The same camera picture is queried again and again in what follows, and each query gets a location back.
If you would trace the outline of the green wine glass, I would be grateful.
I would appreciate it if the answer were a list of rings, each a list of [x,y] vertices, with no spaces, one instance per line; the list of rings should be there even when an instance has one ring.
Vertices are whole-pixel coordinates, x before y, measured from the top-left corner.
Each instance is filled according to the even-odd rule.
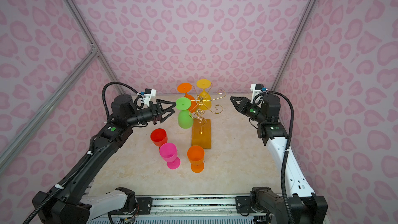
[[[176,101],[176,108],[180,111],[178,114],[178,125],[183,129],[193,126],[193,118],[190,115],[189,108],[191,101],[186,97],[181,97]]]

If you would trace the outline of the red wine glass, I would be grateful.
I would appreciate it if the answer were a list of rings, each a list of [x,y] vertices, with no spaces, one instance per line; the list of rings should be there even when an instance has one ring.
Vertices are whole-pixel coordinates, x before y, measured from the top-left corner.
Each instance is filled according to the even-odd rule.
[[[168,142],[167,132],[164,129],[158,128],[152,131],[150,135],[151,141],[160,148],[162,145]]]

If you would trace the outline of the orange wine glass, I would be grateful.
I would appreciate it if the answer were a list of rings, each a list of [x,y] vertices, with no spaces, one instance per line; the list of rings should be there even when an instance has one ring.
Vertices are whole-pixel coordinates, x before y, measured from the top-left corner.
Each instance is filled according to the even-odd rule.
[[[201,173],[204,168],[205,151],[201,146],[191,146],[187,151],[187,157],[191,163],[191,170],[195,173]]]
[[[194,113],[196,108],[197,108],[197,102],[196,99],[189,94],[189,92],[192,90],[193,86],[190,83],[182,83],[177,87],[177,91],[179,93],[183,93],[184,97],[188,98],[191,102],[191,106],[189,108],[190,113]]]

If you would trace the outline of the pink wine glass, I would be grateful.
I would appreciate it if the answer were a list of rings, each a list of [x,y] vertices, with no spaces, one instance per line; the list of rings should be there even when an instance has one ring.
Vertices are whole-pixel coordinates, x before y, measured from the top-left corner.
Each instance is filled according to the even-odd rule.
[[[180,167],[181,161],[178,157],[178,150],[175,144],[165,143],[159,149],[160,156],[167,163],[171,170],[176,170]]]

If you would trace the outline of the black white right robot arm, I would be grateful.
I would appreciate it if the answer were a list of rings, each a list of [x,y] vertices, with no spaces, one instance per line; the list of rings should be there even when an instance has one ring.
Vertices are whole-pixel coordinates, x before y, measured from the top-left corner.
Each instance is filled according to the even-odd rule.
[[[291,149],[291,101],[275,91],[259,93],[253,100],[244,96],[230,100],[239,113],[257,123],[257,136],[280,171],[281,194],[269,187],[254,187],[249,194],[250,209],[273,215],[278,224],[322,224],[328,210],[326,199],[310,186]]]

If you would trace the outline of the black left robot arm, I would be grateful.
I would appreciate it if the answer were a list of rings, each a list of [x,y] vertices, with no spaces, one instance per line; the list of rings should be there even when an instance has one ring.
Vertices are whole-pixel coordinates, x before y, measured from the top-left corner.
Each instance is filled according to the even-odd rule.
[[[38,192],[32,200],[34,211],[24,223],[38,216],[43,224],[85,224],[94,206],[82,203],[86,188],[104,164],[133,134],[133,128],[149,122],[163,123],[175,112],[175,102],[157,99],[138,109],[128,94],[117,96],[111,104],[112,115],[89,142],[89,149],[71,171],[48,192]]]

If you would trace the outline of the yellow wine glass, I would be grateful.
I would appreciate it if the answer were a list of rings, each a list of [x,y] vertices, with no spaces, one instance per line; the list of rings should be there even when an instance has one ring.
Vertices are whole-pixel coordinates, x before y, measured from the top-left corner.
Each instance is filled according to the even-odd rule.
[[[202,90],[199,94],[200,99],[202,99],[200,109],[209,110],[211,108],[211,97],[207,90],[210,89],[211,82],[208,79],[200,79],[197,82],[197,87]]]

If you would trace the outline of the amber wooden rack base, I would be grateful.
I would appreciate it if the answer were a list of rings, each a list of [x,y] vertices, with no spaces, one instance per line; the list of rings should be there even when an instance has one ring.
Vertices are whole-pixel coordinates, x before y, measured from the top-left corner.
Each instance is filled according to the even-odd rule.
[[[192,126],[192,146],[201,146],[203,149],[211,149],[211,120],[195,119]]]

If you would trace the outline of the aluminium diagonal frame bar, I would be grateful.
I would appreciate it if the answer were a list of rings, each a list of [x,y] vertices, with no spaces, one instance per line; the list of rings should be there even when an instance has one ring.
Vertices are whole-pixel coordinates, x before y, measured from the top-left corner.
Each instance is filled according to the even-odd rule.
[[[6,169],[15,160],[15,157],[21,153],[27,142],[48,119],[49,115],[57,108],[62,100],[69,93],[71,88],[80,80],[81,76],[90,67],[91,63],[96,59],[98,48],[93,47],[92,50],[85,56],[85,58],[74,68],[74,70],[67,76],[67,78],[60,84],[55,92],[44,102],[44,104],[33,115],[33,118],[24,125],[17,134],[10,145],[1,154],[1,174],[4,174]]]

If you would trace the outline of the aluminium corner frame post left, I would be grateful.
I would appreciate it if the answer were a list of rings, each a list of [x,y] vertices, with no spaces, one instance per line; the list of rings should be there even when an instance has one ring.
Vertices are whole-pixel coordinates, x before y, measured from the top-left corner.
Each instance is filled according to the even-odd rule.
[[[106,74],[107,74],[108,78],[111,80],[111,82],[118,82],[119,79],[117,78],[116,74],[112,70],[109,62],[106,59],[106,56],[100,49],[98,41],[95,39],[93,32],[89,28],[86,18],[84,17],[81,10],[77,6],[75,0],[63,0],[63,2],[67,6],[71,15],[75,19],[76,24],[82,31],[83,36],[86,38],[88,44],[91,47],[89,56],[92,56],[94,60],[97,60],[101,64],[102,68],[106,72]]]

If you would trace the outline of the aluminium corner frame post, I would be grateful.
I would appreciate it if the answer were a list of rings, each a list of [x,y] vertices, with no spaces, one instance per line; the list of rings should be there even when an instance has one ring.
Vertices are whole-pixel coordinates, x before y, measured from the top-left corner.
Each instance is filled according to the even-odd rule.
[[[101,64],[102,68],[106,72],[106,74],[107,74],[108,78],[111,80],[111,82],[118,82],[119,79],[117,78],[116,74],[112,70],[109,62],[106,59],[106,56],[100,49],[98,41],[95,39],[93,32],[89,28],[86,18],[84,17],[81,10],[77,6],[75,0],[63,0],[63,2],[67,6],[71,15],[75,19],[76,24],[82,31],[83,36],[86,38],[88,44],[91,47],[89,56],[92,56],[94,60],[97,60]]]
[[[282,59],[282,63],[281,66],[277,72],[277,75],[275,77],[275,81],[271,87],[271,90],[275,91],[278,87],[278,85],[280,84],[280,81],[282,80],[282,76],[284,74],[284,71],[289,63],[289,60],[291,59],[291,57],[293,56],[293,52],[297,46],[297,44],[300,41],[300,38],[302,36],[302,34],[304,33],[306,26],[309,22],[309,20],[311,19],[311,15],[313,14],[315,7],[317,5],[319,0],[308,0],[306,6],[303,9],[303,12],[301,13],[299,22],[295,28],[295,31],[293,33],[293,36],[291,38],[291,42],[288,46],[288,49],[285,53],[285,55],[283,56]]]

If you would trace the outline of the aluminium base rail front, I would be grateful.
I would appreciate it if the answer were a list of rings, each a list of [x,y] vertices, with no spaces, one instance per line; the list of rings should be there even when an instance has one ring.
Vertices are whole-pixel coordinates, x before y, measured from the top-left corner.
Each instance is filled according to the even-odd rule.
[[[284,198],[268,187],[255,187],[241,196],[162,196],[137,198],[124,188],[97,197],[84,197],[77,204],[59,202],[52,209],[56,224],[86,224],[102,215],[259,215],[260,223],[322,224],[328,204],[313,192]]]

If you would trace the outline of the aluminium corner frame post right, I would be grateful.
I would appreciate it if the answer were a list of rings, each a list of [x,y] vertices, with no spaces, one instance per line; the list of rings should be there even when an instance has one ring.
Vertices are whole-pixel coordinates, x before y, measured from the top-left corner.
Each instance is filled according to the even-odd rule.
[[[271,90],[275,91],[278,87],[278,85],[280,84],[280,81],[282,80],[282,76],[284,74],[284,71],[289,63],[289,60],[291,59],[291,57],[293,56],[293,52],[297,46],[297,44],[300,41],[300,38],[302,36],[302,34],[304,33],[306,26],[309,22],[309,20],[311,19],[311,15],[313,14],[315,7],[317,5],[319,0],[308,0],[306,6],[303,9],[303,12],[301,13],[299,22],[295,28],[295,31],[293,33],[293,36],[291,38],[291,42],[288,46],[288,49],[285,53],[285,55],[283,56],[282,59],[282,63],[281,66],[277,72],[277,75],[275,77],[275,81],[271,87]]]

